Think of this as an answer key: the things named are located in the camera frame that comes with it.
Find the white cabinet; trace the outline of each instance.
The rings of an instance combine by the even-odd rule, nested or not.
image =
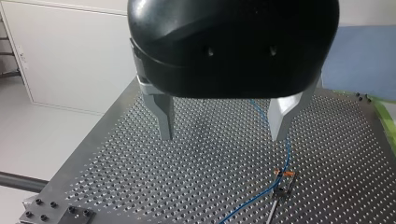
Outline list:
[[[2,2],[34,104],[105,113],[135,76],[127,18]]]

